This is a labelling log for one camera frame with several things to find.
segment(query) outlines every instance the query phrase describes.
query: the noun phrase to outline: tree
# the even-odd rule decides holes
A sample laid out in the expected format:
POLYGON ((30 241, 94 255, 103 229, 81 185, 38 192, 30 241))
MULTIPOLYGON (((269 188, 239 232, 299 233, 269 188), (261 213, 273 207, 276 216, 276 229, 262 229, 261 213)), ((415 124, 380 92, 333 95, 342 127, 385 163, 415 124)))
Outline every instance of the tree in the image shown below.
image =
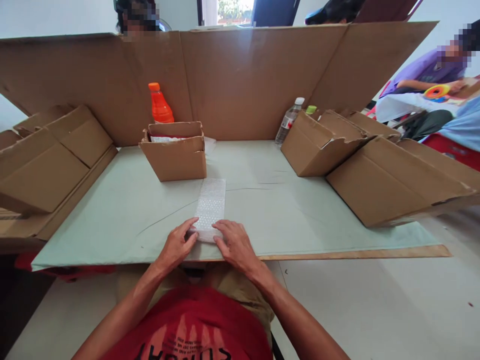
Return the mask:
POLYGON ((218 16, 224 20, 241 19, 242 7, 240 0, 218 0, 218 16))

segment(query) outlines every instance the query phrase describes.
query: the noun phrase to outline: orange bottle cap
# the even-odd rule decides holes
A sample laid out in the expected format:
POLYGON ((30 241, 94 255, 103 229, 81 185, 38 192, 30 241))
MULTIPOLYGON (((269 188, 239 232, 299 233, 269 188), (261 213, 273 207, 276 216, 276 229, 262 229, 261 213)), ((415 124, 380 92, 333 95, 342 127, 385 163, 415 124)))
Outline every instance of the orange bottle cap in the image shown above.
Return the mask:
POLYGON ((148 84, 150 91, 160 91, 160 84, 158 82, 151 82, 148 84))

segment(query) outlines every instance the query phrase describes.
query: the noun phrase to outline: green bottle cap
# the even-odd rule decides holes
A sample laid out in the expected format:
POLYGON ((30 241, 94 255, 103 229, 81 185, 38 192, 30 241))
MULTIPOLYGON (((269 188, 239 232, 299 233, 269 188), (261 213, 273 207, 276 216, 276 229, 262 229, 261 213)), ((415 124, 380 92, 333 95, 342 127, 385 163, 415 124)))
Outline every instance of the green bottle cap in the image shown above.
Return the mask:
POLYGON ((309 107, 306 108, 305 112, 307 115, 312 115, 315 112, 315 110, 317 110, 317 107, 310 105, 309 107))

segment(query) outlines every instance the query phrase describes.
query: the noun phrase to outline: hand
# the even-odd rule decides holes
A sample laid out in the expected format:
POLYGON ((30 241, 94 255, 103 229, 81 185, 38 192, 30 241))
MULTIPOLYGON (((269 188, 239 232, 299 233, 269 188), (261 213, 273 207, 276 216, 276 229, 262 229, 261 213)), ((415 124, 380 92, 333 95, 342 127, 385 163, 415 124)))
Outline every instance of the hand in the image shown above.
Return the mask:
POLYGON ((234 268, 249 274, 261 266, 262 262, 255 255, 249 236, 242 224, 229 220, 219 220, 211 225, 223 234, 223 239, 214 236, 216 245, 223 258, 234 268))
POLYGON ((188 219, 170 232, 163 250, 153 263, 158 270, 167 271, 168 274, 185 260, 197 242, 199 233, 194 232, 187 241, 185 241, 185 235, 198 220, 198 217, 188 219))
POLYGON ((445 85, 448 85, 450 87, 450 93, 455 94, 458 93, 466 84, 463 80, 457 80, 448 82, 445 85))

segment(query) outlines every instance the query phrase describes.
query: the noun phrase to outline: purple shirt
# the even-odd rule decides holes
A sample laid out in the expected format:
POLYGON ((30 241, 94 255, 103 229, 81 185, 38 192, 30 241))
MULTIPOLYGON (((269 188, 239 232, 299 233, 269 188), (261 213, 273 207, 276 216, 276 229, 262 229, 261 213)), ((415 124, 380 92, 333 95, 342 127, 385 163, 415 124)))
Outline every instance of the purple shirt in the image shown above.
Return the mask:
POLYGON ((441 63, 442 50, 427 52, 411 64, 407 65, 393 79, 383 92, 382 97, 397 89, 402 80, 417 80, 424 83, 445 84, 454 82, 465 76, 466 61, 441 63))

